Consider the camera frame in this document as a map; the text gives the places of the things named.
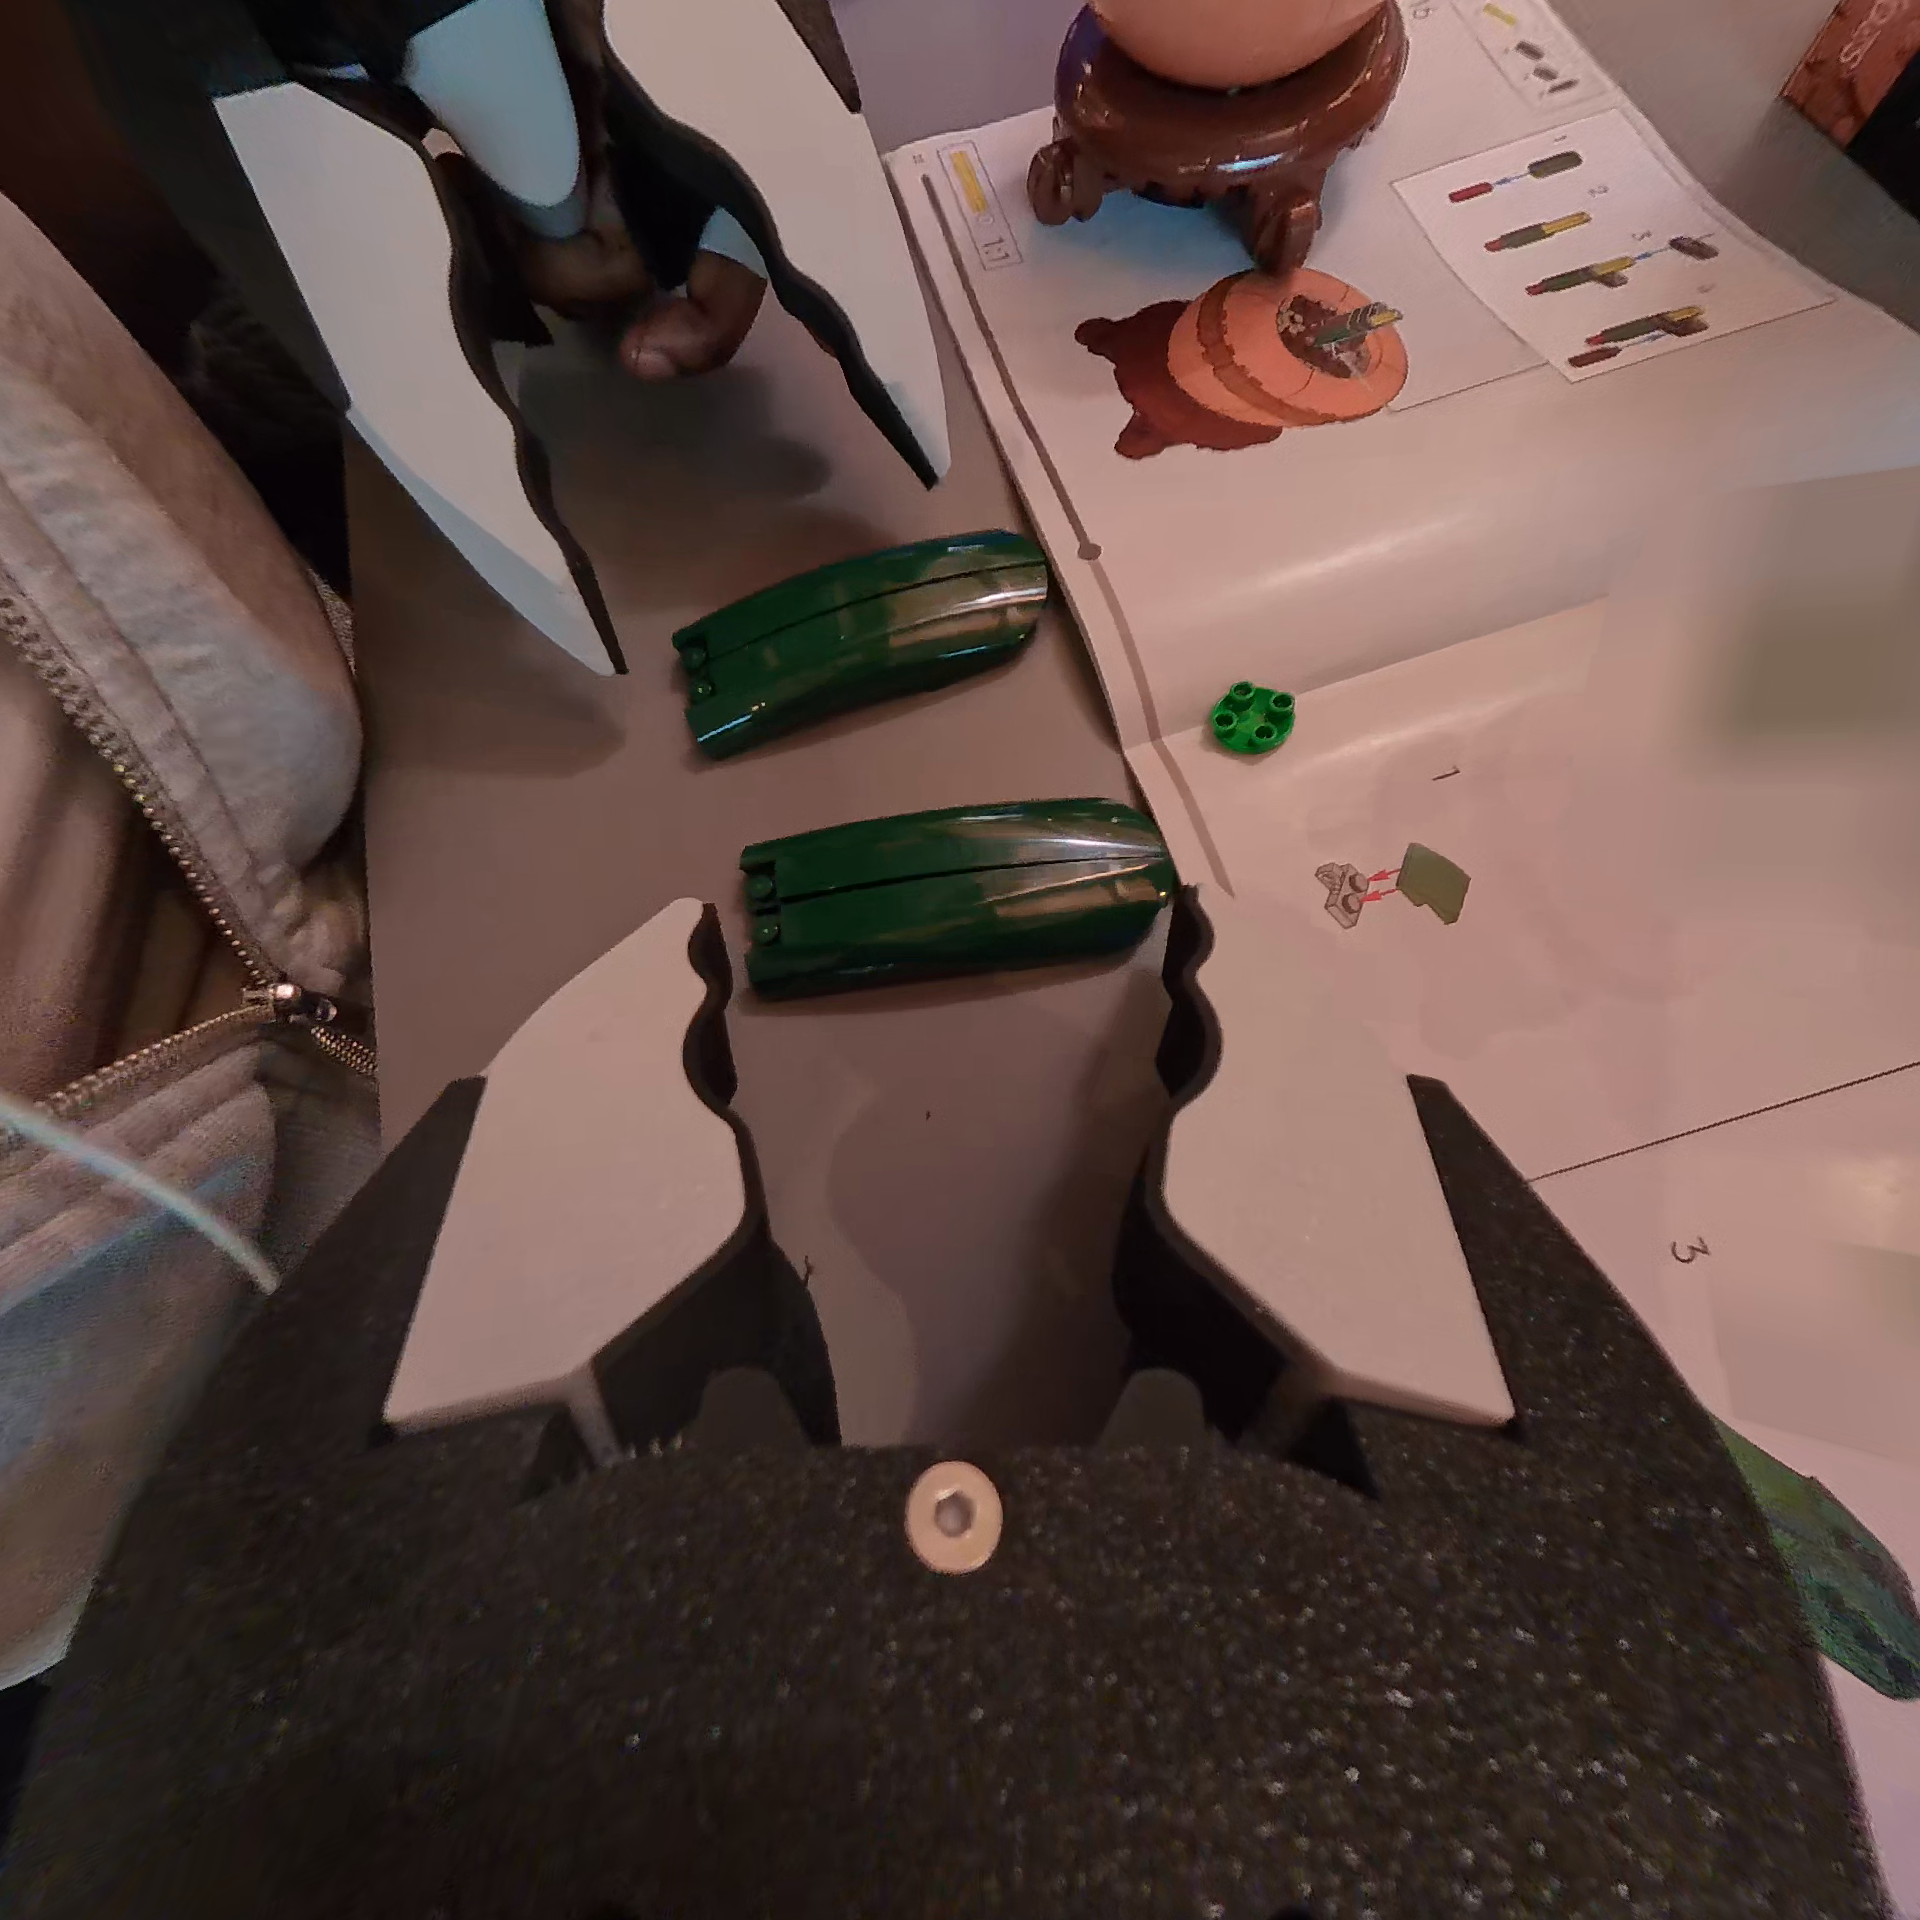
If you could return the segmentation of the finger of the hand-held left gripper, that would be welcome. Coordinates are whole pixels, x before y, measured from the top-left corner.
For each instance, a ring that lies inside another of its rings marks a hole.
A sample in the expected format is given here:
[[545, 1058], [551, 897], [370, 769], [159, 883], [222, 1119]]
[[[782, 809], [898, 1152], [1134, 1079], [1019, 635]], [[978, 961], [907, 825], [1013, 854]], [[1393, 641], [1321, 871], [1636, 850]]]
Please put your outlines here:
[[457, 293], [454, 211], [405, 132], [293, 80], [212, 101], [345, 394], [345, 420], [475, 576], [588, 672], [626, 670], [591, 565]]
[[947, 399], [900, 207], [829, 3], [598, 8], [612, 189], [660, 287], [713, 215], [926, 485], [950, 465]]

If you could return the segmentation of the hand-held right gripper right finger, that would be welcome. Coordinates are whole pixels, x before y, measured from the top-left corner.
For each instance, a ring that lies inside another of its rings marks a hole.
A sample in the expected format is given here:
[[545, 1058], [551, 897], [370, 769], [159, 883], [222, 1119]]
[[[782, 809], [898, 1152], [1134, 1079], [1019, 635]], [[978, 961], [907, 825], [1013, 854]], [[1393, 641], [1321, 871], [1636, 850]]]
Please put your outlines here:
[[1166, 1114], [1127, 1191], [1113, 1295], [1131, 1355], [1213, 1432], [1328, 1404], [1515, 1417], [1410, 1079], [1303, 920], [1187, 883], [1169, 901]]

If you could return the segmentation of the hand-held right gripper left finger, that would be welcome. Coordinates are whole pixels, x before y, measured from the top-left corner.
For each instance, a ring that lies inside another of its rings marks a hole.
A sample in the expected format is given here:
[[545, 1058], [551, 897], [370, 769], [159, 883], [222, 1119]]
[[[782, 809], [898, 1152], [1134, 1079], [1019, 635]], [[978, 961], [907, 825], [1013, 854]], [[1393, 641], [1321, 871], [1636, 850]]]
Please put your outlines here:
[[731, 1372], [811, 1443], [841, 1420], [818, 1307], [736, 1112], [731, 963], [675, 897], [498, 1047], [382, 1420], [396, 1434], [558, 1409], [612, 1467], [667, 1448]]

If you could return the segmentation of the peach brick flower pot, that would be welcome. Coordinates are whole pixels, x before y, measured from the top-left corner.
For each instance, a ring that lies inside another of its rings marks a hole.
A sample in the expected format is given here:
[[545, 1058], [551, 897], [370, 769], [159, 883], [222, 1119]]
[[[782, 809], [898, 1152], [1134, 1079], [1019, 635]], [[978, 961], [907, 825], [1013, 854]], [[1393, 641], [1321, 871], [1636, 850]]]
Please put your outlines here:
[[1025, 169], [1045, 228], [1113, 191], [1231, 217], [1256, 268], [1299, 269], [1336, 159], [1404, 77], [1398, 3], [1083, 3], [1054, 71], [1054, 135]]

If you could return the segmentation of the building instruction booklet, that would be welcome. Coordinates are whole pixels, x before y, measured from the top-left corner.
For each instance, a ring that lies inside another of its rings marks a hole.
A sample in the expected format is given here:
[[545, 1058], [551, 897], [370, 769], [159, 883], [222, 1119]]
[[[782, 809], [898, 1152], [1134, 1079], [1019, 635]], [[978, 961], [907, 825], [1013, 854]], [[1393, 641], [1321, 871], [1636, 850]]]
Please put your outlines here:
[[[888, 159], [1181, 873], [1916, 1572], [1916, 232], [1766, 104], [1777, 15], [1412, 3], [1311, 254], [1404, 386], [1234, 450], [1120, 450], [1077, 338], [1237, 269], [1215, 217], [1043, 228], [1050, 107]], [[1213, 744], [1237, 679], [1278, 752]]]

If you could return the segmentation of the orchid building set box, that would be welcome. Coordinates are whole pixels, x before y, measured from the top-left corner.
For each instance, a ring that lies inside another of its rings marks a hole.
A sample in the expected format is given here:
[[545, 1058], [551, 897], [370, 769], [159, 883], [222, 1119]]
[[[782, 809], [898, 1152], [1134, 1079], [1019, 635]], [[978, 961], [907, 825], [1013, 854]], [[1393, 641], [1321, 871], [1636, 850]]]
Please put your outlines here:
[[1835, 2], [1779, 87], [1779, 100], [1848, 149], [1916, 55], [1916, 2]]

